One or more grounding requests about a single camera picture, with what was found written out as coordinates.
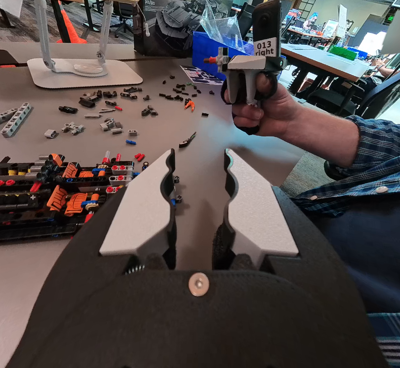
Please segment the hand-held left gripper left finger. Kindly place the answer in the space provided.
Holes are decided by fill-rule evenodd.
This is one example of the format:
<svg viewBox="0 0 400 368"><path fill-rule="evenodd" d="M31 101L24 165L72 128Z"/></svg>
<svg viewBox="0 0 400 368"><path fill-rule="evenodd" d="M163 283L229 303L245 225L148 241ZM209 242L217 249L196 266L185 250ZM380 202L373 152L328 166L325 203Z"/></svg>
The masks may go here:
<svg viewBox="0 0 400 368"><path fill-rule="evenodd" d="M157 253L176 264L175 150L169 149L127 186L108 228L101 256Z"/></svg>

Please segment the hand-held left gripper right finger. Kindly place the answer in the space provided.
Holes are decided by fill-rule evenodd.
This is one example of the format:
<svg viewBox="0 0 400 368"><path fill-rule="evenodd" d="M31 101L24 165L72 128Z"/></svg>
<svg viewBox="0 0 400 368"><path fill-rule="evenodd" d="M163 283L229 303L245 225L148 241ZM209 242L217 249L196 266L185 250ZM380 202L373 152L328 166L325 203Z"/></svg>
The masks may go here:
<svg viewBox="0 0 400 368"><path fill-rule="evenodd" d="M247 254L256 268L265 257L297 257L298 247L270 182L232 149L224 150L223 248Z"/></svg>

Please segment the thin grey lego liftarm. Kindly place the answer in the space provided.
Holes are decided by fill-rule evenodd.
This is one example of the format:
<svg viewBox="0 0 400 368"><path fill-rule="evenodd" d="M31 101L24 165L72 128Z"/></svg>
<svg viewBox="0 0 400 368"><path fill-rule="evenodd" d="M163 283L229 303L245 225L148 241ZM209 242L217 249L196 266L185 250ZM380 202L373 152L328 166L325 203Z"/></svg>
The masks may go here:
<svg viewBox="0 0 400 368"><path fill-rule="evenodd" d="M222 47L218 48L217 55L217 70L218 72L226 72L231 58L229 56L222 56Z"/></svg>

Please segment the pile of black lego pins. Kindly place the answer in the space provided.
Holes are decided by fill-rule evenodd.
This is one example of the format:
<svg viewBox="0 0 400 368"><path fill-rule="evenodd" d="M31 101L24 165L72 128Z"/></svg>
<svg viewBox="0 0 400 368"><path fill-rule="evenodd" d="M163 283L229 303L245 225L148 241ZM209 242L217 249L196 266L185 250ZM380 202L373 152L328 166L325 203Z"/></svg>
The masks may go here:
<svg viewBox="0 0 400 368"><path fill-rule="evenodd" d="M194 89L192 86L186 86L185 81L181 77L162 76L155 79L153 85L156 99L164 101L168 106L177 107L180 112L185 112L186 115L198 116L207 118L210 116L209 103L216 100L217 92L220 86L209 84L196 84ZM184 109L186 100L192 100L195 104L194 111L191 108Z"/></svg>

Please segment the black lego spike piece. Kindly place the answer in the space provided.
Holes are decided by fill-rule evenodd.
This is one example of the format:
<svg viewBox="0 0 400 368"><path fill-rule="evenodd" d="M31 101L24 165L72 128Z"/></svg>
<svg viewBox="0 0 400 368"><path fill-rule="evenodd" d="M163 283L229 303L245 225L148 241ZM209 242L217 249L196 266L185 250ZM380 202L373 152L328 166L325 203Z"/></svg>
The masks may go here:
<svg viewBox="0 0 400 368"><path fill-rule="evenodd" d="M192 142L192 140L195 138L196 134L197 134L197 132L194 132L189 138L180 142L178 147L180 149L186 148Z"/></svg>

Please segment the partly built lego car model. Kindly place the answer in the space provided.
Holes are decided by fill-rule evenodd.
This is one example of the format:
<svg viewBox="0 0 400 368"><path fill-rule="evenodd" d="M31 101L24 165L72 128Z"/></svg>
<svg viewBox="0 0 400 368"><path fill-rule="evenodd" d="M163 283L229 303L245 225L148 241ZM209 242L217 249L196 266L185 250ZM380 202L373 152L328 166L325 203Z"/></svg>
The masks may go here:
<svg viewBox="0 0 400 368"><path fill-rule="evenodd" d="M31 163L1 160L1 243L72 239L147 161L110 159L81 166L62 154Z"/></svg>

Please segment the pile of dark lego connectors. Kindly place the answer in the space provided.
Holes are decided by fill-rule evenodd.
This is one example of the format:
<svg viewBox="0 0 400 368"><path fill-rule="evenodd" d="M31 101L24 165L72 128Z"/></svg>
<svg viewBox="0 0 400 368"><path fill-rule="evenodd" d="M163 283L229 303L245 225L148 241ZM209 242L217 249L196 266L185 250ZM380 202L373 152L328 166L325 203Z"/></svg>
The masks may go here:
<svg viewBox="0 0 400 368"><path fill-rule="evenodd" d="M87 108L87 109L93 109L97 106L97 102L99 101L104 101L105 107L100 108L101 109L110 109L114 108L114 106L118 105L117 101L114 100L116 99L117 96L120 96L121 98L126 98L129 100L136 100L137 95L136 93L142 92L143 89L138 86L131 86L129 88L124 88L123 91L118 93L117 91L102 91L102 90L97 90L95 91L92 95L91 94L84 94L82 97L80 97L78 104ZM59 106L58 110L60 112L66 113L66 114L76 114L78 112L78 108L76 107L70 107L70 106ZM157 116L158 112L150 105L148 105L142 112L142 116Z"/></svg>

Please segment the person's right forearm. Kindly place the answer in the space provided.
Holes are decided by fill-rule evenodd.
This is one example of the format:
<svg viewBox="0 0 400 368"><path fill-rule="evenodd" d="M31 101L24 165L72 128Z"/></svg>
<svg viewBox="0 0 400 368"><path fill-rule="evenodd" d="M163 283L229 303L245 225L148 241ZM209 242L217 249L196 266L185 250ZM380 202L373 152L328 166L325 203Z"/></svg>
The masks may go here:
<svg viewBox="0 0 400 368"><path fill-rule="evenodd" d="M358 126L349 120L300 105L282 105L284 129L280 138L341 168L355 161L360 142Z"/></svg>

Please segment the lego set box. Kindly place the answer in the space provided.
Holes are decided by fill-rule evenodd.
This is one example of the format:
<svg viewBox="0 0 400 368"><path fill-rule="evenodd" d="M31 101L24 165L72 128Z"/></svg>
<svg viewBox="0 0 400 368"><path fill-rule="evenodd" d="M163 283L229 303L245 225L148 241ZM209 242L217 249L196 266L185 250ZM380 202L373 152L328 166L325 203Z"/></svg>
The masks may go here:
<svg viewBox="0 0 400 368"><path fill-rule="evenodd" d="M193 33L201 27L205 3L209 1L216 18L227 18L233 0L139 0L150 31L146 37L141 13L135 16L134 49L145 56L192 56Z"/></svg>

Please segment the group of light grey lego pieces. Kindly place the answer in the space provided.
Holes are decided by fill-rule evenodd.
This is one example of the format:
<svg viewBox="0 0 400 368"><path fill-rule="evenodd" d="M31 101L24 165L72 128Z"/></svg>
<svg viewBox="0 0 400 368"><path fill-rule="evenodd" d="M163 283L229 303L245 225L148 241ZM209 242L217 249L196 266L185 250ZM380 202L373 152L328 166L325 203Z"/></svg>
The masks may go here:
<svg viewBox="0 0 400 368"><path fill-rule="evenodd" d="M103 117L103 115L107 113L111 113L113 111L121 111L121 109L115 108L110 108L110 109L101 109L97 114L91 113L91 114L85 114L84 118L85 119L100 119ZM111 131L112 134L120 134L123 131L123 125L121 124L120 121L116 121L114 118L107 118L104 120L103 123L99 124L100 128L102 131ZM63 133L70 133L71 135L78 135L82 133L84 130L83 125L77 125L73 121L70 123L66 123L63 125L61 128L61 132ZM57 136L57 131L56 130L47 130L44 133L44 136L48 139L53 139Z"/></svg>

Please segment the blue storage bin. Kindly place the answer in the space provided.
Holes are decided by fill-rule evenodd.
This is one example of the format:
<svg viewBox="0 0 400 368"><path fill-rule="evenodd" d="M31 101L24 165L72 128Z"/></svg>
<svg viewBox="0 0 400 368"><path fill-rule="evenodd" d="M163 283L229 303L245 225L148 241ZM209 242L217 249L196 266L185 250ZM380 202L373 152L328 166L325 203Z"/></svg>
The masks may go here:
<svg viewBox="0 0 400 368"><path fill-rule="evenodd" d="M210 39L206 33L196 31L193 35L193 56L192 63L197 69L201 69L211 75L218 77L221 80L231 82L245 81L246 79L255 79L259 73L267 73L275 75L277 79L280 78L282 71L287 65L286 57L271 56L267 52L271 49L256 50L254 56L265 56L266 66L264 70L227 70L226 72L218 72L217 64L205 64L204 58L217 57L218 48L225 47L222 44ZM245 55L240 51L235 51L228 47L228 55L232 59L236 55Z"/></svg>

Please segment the background desk with wooden edge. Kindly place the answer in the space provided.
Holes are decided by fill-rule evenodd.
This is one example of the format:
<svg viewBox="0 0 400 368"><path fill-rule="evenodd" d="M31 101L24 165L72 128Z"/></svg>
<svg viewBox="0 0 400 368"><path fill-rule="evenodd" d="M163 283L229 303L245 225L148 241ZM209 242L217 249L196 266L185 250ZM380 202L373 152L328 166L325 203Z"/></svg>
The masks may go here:
<svg viewBox="0 0 400 368"><path fill-rule="evenodd" d="M283 44L281 46L281 54L286 57L287 64L300 69L288 88L288 91L293 96L297 96L309 73L317 75L317 78L306 92L306 98L311 92L321 87L324 80L329 77L338 77L350 82L357 82L370 68L364 62L350 61L310 46L306 48L305 45L300 45L300 49L297 49L296 46L291 44Z"/></svg>

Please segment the green storage bin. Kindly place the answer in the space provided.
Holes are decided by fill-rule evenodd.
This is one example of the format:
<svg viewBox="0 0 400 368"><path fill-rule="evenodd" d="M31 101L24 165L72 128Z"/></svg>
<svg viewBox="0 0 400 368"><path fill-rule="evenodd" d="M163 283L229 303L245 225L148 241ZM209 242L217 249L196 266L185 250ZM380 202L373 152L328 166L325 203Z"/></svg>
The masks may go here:
<svg viewBox="0 0 400 368"><path fill-rule="evenodd" d="M339 47L337 45L331 45L328 48L327 52L332 54L332 55L336 55L338 57L342 57L344 59L347 59L349 61L354 61L358 56L358 52L357 51L352 51L352 50L346 49L344 47Z"/></svg>

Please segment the orange cone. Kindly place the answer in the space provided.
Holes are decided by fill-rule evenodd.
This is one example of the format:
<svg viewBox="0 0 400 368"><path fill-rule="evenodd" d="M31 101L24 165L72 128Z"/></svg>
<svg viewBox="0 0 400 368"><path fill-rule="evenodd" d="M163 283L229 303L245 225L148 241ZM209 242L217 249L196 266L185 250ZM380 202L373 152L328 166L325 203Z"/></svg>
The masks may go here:
<svg viewBox="0 0 400 368"><path fill-rule="evenodd" d="M58 5L60 9L60 14L61 14L61 22L63 23L63 26L61 27L62 32L63 32L63 37L64 39L66 38L66 34L69 38L69 40L64 41L63 38L60 38L57 43L73 43L73 44L87 44L87 41L85 39L82 39L78 36L75 27L73 26L72 22L70 21L66 11L64 10L62 6L61 0L58 0Z"/></svg>

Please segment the black metal desk legs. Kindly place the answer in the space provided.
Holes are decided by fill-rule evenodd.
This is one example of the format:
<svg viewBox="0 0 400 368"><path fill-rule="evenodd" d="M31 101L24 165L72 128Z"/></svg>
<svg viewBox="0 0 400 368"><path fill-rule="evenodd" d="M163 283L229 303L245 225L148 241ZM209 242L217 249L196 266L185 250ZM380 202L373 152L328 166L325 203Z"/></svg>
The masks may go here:
<svg viewBox="0 0 400 368"><path fill-rule="evenodd" d="M59 35L60 35L60 40L58 40L57 42L58 43L72 43L72 44L87 43L86 40L84 40L78 36L73 24L69 20L68 15L62 8L62 2L60 0L49 0L49 1L53 8L54 17L55 17ZM83 1L84 1L84 9L86 12L86 17L87 17L87 22L84 22L83 26L88 30L99 33L100 32L99 28L95 27L93 24L92 16L91 16L91 9L90 9L88 0L83 0Z"/></svg>

